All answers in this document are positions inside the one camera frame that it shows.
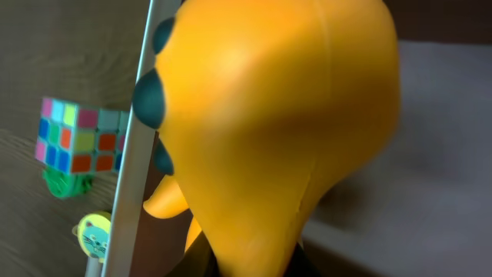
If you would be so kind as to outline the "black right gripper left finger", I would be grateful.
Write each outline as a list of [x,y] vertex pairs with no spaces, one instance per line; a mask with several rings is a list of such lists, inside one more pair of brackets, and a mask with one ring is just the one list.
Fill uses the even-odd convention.
[[203,232],[165,277],[219,277],[217,260]]

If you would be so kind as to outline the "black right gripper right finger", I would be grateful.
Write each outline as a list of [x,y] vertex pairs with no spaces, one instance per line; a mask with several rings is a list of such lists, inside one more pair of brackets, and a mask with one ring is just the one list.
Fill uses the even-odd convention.
[[321,273],[306,256],[299,243],[294,250],[294,277],[321,277]]

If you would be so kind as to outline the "orange dinosaur toy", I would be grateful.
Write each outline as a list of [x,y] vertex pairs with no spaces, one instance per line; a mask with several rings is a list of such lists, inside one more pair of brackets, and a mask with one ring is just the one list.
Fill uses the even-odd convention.
[[381,0],[191,0],[162,22],[132,109],[165,177],[144,210],[190,211],[224,276],[282,276],[321,197],[397,126]]

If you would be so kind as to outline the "colourful puzzle cube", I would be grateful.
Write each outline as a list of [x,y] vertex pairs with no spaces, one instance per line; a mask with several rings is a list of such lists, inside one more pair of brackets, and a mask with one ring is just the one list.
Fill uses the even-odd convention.
[[118,172],[128,120],[125,111],[43,98],[35,158],[67,175]]

